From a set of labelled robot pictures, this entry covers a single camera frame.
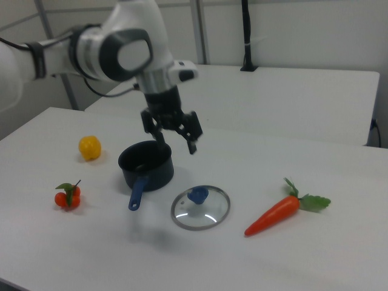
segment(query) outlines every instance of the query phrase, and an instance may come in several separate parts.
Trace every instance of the black pole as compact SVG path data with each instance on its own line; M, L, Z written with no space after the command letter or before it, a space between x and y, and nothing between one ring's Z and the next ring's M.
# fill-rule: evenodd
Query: black pole
M242 7L242 26L244 28L244 48L245 48L245 57L244 64L240 71L244 72L253 72L258 66L252 64L252 56L250 53L250 17L248 10L248 0L241 0Z

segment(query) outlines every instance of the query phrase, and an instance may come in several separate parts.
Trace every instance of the white table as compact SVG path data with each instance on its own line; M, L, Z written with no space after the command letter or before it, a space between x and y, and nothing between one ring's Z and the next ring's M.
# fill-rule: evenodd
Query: white table
M365 145L379 74L344 70L199 65L199 78L179 85L184 111L204 127ZM121 84L119 93L130 84ZM86 112L138 119L144 95L101 98Z
M78 141L91 134L104 153L86 163ZM0 141L0 280L31 291L386 290L385 150L204 128L190 156L165 137L175 175L137 212L117 159L150 139L140 121L48 109ZM332 204L245 238L284 197L285 176ZM63 212L54 188L78 179L82 204ZM213 229L181 229L172 202L201 184L226 191L231 211Z

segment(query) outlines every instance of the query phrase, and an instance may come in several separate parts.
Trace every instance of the toy fruit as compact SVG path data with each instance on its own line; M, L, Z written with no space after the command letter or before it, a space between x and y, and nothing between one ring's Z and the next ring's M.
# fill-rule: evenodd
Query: toy fruit
M55 195L55 203L56 205L62 207L62 208L75 208L79 206L79 203L81 202L80 194L81 189L77 186L81 182L81 180L78 181L77 184L71 185L70 183L63 183L59 185L55 189L64 189L66 194L63 192L59 192Z
M84 136L79 141L78 150L86 161L90 161L100 156L101 143L94 135Z

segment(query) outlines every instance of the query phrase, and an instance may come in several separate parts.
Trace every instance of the black saucepan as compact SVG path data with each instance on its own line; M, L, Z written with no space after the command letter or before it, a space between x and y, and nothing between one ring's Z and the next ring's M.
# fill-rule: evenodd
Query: black saucepan
M143 141L130 146L119 157L119 166L132 189L128 208L138 210L143 192L165 186L174 175L171 148L163 149L156 141Z

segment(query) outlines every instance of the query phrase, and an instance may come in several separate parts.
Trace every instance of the wall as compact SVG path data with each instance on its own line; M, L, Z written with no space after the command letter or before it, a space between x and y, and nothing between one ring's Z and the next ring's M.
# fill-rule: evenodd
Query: wall
M34 1L0 0L0 11L0 37L13 42L46 39ZM0 114L0 139L49 107L70 108L61 79L26 84L20 103Z
M249 10L255 64L380 73L375 117L388 147L387 0L256 0ZM240 2L204 0L204 20L209 63L241 65ZM369 144L376 137L373 131Z
M116 0L43 0L48 24L54 35L59 35L74 25L104 22ZM167 34L169 46L176 59L189 59L198 63L193 16L189 0L157 0ZM76 76L69 76L70 86L79 109L84 110L99 99ZM117 86L111 82L91 82L95 89L107 93Z

